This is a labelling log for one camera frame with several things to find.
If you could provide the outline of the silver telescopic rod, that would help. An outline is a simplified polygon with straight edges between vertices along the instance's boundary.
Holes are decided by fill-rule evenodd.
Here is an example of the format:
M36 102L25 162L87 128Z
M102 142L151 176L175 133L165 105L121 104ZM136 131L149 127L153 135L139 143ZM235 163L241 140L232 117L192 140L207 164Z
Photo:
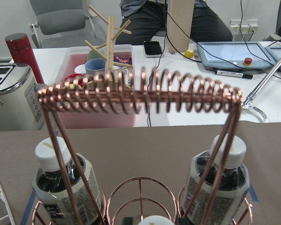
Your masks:
M249 109L254 107L253 104L252 104L252 101L253 101L254 97L259 93L259 91L263 88L263 86L268 82L268 80L278 70L278 68L280 66L281 66L281 57L277 61L277 63L271 68L271 70L266 74L266 76L254 88L254 90L244 100L244 102L242 104L243 109L249 110Z

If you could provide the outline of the pink storage bin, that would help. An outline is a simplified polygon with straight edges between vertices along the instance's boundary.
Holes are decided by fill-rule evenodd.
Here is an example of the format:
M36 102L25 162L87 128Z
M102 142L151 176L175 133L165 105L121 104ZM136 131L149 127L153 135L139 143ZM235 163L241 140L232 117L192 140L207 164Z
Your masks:
M74 69L90 60L88 47L70 47L67 49L61 66L55 72L55 78L51 77L46 83L48 85L64 81L66 77L74 74ZM67 129L75 128L121 128L133 127L135 125L136 115L115 114L104 112L60 112L63 125Z

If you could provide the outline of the black phone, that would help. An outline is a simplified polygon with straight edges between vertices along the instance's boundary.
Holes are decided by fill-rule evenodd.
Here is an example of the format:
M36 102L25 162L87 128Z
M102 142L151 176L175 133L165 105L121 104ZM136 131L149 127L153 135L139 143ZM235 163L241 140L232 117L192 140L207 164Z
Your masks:
M145 56L148 58L159 57L162 55L162 49L159 41L145 41L144 42Z

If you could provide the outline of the red thermos bottle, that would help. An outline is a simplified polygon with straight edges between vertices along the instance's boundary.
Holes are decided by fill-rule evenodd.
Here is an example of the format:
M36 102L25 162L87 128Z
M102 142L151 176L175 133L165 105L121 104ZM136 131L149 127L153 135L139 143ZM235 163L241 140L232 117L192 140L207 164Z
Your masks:
M30 45L29 38L25 33L14 33L5 37L6 44L9 48L13 61L15 63L28 64L34 73L38 83L44 83L42 74L38 67L33 49Z

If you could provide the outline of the tea bottle right in rack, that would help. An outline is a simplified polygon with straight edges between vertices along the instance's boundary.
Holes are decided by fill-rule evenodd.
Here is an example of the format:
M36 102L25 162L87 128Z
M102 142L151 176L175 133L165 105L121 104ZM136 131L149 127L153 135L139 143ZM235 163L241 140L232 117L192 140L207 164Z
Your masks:
M191 160L189 177L183 195L183 211L186 211L189 202L193 197L195 188L200 181L201 175L210 159L217 140L218 137L216 136L209 150L194 156ZM212 185L219 168L222 153L224 151L225 142L226 141L224 140L221 144L198 197L194 201L187 215L189 221L194 225L199 225L202 221L211 194ZM234 136L208 224L229 225L232 223L232 219L236 215L238 208L250 187L248 170L243 164L245 153L246 145L244 141L238 136Z

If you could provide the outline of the grey office chair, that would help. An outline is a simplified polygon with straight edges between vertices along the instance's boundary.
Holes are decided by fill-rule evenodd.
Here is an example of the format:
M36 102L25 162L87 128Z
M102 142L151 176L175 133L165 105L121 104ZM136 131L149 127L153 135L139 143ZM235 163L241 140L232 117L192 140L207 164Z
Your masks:
M37 48L63 48L103 43L92 17L84 12L81 0L31 0L36 21L29 24Z

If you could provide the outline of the teach pendant tablet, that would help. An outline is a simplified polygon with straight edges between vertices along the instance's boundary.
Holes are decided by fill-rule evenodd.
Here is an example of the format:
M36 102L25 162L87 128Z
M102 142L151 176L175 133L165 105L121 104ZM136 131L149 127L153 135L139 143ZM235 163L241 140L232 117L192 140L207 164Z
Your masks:
M207 70L264 71L275 64L259 42L199 42L197 49Z

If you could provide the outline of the tea bottle white cap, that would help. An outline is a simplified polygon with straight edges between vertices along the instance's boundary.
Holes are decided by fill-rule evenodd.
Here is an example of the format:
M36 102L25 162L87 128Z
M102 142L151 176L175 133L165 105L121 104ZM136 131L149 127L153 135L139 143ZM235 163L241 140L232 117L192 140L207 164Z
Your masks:
M166 217L153 215L144 218L138 225L174 225L174 223Z

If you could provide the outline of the cream toaster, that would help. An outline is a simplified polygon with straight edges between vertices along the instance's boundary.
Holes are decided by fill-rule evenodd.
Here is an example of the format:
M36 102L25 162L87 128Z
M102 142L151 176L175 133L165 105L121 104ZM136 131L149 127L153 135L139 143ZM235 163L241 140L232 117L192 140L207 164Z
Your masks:
M42 127L42 112L35 98L37 84L29 65L0 64L0 131Z

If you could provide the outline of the wooden mug tree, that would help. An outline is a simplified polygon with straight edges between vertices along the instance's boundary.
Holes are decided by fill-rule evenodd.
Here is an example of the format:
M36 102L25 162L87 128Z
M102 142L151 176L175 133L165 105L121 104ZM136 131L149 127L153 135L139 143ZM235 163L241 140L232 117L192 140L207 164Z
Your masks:
M96 52L100 57L102 57L106 61L105 68L108 70L112 70L113 66L121 66L121 67L130 67L133 66L126 63L119 63L114 62L114 41L116 38L122 33L131 34L131 31L126 30L125 28L130 24L130 20L127 20L121 27L116 27L114 25L114 16L110 15L108 19L106 19L103 15L100 14L99 11L97 11L92 5L88 6L90 10L92 10L99 18L101 18L107 25L107 37L106 42L99 46L93 46L90 42L85 40L84 42L94 51ZM102 47L106 47L106 56L101 54L99 49Z

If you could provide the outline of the tea bottle left in rack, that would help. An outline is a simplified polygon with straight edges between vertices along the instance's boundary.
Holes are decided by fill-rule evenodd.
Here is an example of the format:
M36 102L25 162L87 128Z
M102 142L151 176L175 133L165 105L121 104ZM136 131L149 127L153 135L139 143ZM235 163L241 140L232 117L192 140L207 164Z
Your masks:
M57 141L61 148L82 223L84 225L97 225L99 224L98 214L66 143L62 137L57 137ZM36 146L35 156L40 166L32 183L37 198L42 202L54 225L75 225L76 217L50 138L42 140Z

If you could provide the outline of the black marker pen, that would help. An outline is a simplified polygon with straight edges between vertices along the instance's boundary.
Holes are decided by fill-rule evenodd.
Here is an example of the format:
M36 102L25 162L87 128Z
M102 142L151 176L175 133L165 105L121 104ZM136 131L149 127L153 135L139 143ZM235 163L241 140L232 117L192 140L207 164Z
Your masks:
M231 72L231 71L223 71L223 70L214 70L216 75L222 75L222 76L229 76L229 77L237 77L237 78L243 78L243 79L252 79L253 75L251 74L245 74L245 73L238 73L238 72Z

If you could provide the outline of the tea bottle in rack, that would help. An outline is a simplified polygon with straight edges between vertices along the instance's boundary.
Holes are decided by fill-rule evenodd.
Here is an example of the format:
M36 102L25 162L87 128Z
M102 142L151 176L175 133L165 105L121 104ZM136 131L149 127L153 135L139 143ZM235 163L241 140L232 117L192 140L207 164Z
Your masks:
M66 143L62 137L57 137L57 141L61 148L82 223L84 225L97 225L99 224L98 214ZM42 140L36 146L35 156L40 166L32 183L37 198L42 202L54 225L75 225L76 217L50 138Z
M193 197L195 188L200 181L201 175L210 159L217 140L218 137L216 136L209 150L194 156L191 160L189 177L183 195L183 211L186 211L189 202ZM199 225L202 221L211 194L212 185L219 168L222 153L224 151L225 142L226 141L224 140L221 144L198 197L194 201L187 215L189 221L194 225ZM238 208L250 187L248 170L243 164L245 153L246 145L244 141L238 136L234 136L208 224L229 225L232 223L232 219L236 215Z

